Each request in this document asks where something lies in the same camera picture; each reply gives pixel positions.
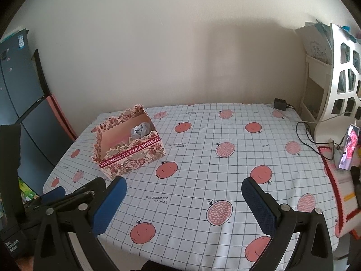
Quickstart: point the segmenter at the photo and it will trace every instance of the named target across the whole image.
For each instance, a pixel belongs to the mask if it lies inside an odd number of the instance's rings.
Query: grid pattern
[[[226,109],[234,114],[229,119],[221,119],[219,111]],[[244,201],[241,183],[256,166],[266,165],[272,170],[271,183],[260,187],[280,204],[287,203],[294,210],[298,200],[311,193],[316,206],[324,211],[333,250],[337,247],[336,204],[321,158],[303,145],[299,155],[285,150],[289,141],[298,141],[295,126],[300,118],[295,111],[288,109],[284,118],[273,116],[274,109],[262,104],[196,104],[154,107],[146,111],[167,155],[123,176],[127,180],[127,195],[101,239],[180,270],[249,270],[253,263],[245,257],[245,249],[264,234]],[[167,116],[154,119],[153,115],[161,111],[166,111]],[[95,143],[95,133],[91,130],[118,114],[101,114],[87,127],[51,173],[44,192],[52,189],[56,177],[67,193],[97,176],[104,177],[90,159]],[[177,133],[174,128],[180,122],[190,122],[192,127]],[[261,124],[261,132],[246,131],[245,126],[250,122]],[[299,135],[306,141],[303,129]],[[223,142],[236,147],[228,158],[220,158],[215,153],[217,143]],[[71,158],[75,149],[80,153]],[[171,177],[159,179],[155,171],[161,161],[176,162],[178,170]],[[84,177],[73,183],[77,170],[84,171]],[[213,226],[206,218],[208,202],[222,200],[232,204],[233,212],[224,224]],[[134,243],[130,236],[137,220],[151,223],[156,230],[154,237],[143,244]],[[286,268],[297,238],[294,234],[280,269]]]

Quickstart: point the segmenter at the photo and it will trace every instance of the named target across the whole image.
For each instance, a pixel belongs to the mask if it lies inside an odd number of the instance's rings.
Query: floor
[[[69,233],[70,239],[72,240],[73,247],[75,249],[75,252],[79,258],[80,263],[82,264],[82,267],[84,271],[93,271],[88,263],[88,260],[86,259],[82,248],[79,244],[79,241],[74,233]],[[348,253],[348,247],[349,247],[349,236],[346,235],[340,239],[340,243],[338,248],[334,252],[334,257],[340,257],[344,254]],[[118,267],[119,271],[130,271],[130,270],[140,270],[141,267],[145,264],[147,260],[140,258],[135,255],[131,255],[126,252],[120,252],[114,250],[114,248],[107,243],[106,241],[101,241],[104,249],[108,253],[109,257],[113,260],[115,265]],[[345,271],[347,268],[347,258],[340,260],[340,261],[334,261],[333,262],[333,271]]]

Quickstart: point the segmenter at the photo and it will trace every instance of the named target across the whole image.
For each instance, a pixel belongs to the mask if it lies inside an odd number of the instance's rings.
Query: table
[[[298,140],[295,126],[300,118],[294,110],[196,104],[146,111],[167,156],[123,176],[127,196],[100,239],[181,270],[249,270],[260,245],[269,240],[241,194],[241,182],[252,176],[280,204],[303,211],[321,208],[333,250],[337,247],[332,186],[321,157]],[[95,177],[105,178],[91,161],[92,131],[118,114],[101,114],[84,130],[49,176],[44,192],[61,185],[70,193]],[[176,132],[184,122],[191,127]],[[306,141],[304,128],[299,135]],[[168,177],[157,176],[161,166]],[[280,269],[286,267],[297,238],[294,234]]]

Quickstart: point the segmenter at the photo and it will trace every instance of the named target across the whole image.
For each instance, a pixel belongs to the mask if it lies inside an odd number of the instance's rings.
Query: blue gripper pad
[[[280,213],[277,215],[278,210],[274,208],[275,206],[277,208],[278,203],[271,195],[264,193],[251,177],[243,180],[241,190],[244,200],[250,207],[263,233],[273,237],[277,229],[278,218],[280,219]]]
[[[112,218],[127,193],[127,182],[123,177],[117,176],[107,189],[95,197],[90,204],[88,217],[94,235],[102,234],[108,228]]]
[[[42,195],[40,203],[47,204],[49,202],[55,202],[63,197],[65,197],[65,189],[62,186],[58,186],[56,189]]]

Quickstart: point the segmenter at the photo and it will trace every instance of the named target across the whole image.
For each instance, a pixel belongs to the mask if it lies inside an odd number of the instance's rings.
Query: box
[[[326,64],[332,64],[331,28],[323,23],[306,23],[306,26],[295,30],[302,38],[308,56]]]
[[[133,139],[131,129],[142,122],[150,124],[150,134]],[[110,180],[164,156],[162,140],[142,105],[136,105],[96,127],[92,159]]]

